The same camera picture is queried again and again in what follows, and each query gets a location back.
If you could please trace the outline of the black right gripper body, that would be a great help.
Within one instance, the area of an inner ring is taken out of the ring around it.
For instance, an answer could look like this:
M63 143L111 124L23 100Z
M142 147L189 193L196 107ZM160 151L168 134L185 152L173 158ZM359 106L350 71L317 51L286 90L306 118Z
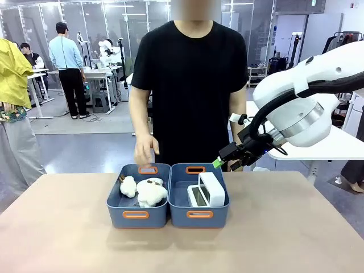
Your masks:
M252 165L272 149L273 137L268 134L263 134L258 139L253 139L249 133L238 133L237 137L240 140L237 145L237 159L242 167Z

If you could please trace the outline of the person's right hand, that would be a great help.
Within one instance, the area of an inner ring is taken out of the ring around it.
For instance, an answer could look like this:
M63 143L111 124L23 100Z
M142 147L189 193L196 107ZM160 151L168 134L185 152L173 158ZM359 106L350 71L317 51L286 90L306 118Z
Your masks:
M150 134L136 135L134 159L138 166L147 167L153 162L153 156L160 154L158 141Z

